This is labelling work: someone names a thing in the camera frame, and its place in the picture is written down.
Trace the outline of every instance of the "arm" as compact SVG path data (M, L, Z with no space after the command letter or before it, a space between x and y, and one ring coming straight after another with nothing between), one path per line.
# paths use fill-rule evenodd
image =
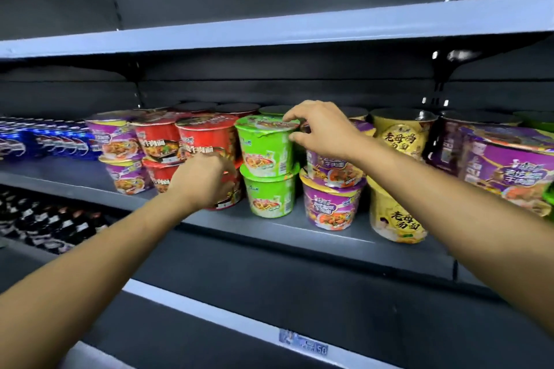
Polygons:
M294 118L311 128L294 141L364 170L474 275L554 335L551 224L361 134L335 104L304 101L284 117Z
M0 367L53 367L171 228L225 197L223 171L235 173L221 156L194 156L167 192L0 295Z

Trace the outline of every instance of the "left hand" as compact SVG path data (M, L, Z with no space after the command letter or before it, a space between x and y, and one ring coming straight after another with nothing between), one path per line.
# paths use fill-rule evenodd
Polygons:
M225 171L233 176L237 174L234 164L218 153L197 153L175 171L167 197L190 206L192 212L213 207L227 197L235 184L234 181L221 182Z

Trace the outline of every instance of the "price label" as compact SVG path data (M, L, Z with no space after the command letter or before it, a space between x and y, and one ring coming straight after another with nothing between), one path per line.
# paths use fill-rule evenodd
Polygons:
M279 330L279 342L288 344L295 349L302 349L320 356L327 356L329 345L304 337L294 331Z

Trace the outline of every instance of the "blue-white shelf strip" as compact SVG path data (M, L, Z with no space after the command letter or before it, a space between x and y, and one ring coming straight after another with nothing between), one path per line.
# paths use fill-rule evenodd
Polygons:
M0 240L3 240L7 246L14 251L33 257L43 263L52 261L57 257L57 255L31 247L16 240L8 238L0 238ZM370 357L359 355L313 338L307 339L297 335L300 338L309 340L308 343L310 344L304 342L304 347L301 347L298 342L291 342L291 344L288 344L287 342L283 342L283 332L291 333L291 331L283 330L273 325L262 323L225 309L217 308L205 304L204 302L199 302L186 296L181 296L168 290L139 282L135 279L130 279L123 287L123 291L344 369L399 369L397 366L371 359Z
M554 0L459 0L0 41L0 58L554 31Z

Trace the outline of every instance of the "hand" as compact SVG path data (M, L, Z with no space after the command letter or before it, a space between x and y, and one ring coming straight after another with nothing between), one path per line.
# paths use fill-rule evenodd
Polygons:
M291 108L282 120L297 118L308 121L311 133L296 131L290 134L290 140L321 156L350 160L351 148L364 136L332 102L304 101Z
M223 172L237 176L234 164L218 153L197 153L173 174L167 197L174 197L191 212L213 207L233 190L234 181L222 183Z

